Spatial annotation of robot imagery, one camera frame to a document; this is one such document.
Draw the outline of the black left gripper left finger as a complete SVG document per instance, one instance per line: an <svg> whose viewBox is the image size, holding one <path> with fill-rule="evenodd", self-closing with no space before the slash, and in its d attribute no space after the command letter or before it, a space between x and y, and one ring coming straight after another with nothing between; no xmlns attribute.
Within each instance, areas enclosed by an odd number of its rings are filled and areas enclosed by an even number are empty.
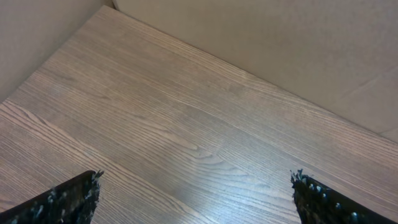
<svg viewBox="0 0 398 224"><path fill-rule="evenodd" d="M1 224L90 224L100 197L104 174L88 170L9 210Z"/></svg>

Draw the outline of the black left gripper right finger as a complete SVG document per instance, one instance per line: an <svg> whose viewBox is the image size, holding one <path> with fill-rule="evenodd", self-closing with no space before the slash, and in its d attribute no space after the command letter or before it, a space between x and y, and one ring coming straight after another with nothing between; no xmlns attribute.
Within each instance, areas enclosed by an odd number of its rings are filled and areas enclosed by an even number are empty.
<svg viewBox="0 0 398 224"><path fill-rule="evenodd" d="M301 169L291 173L290 181L303 224L397 224L303 174Z"/></svg>

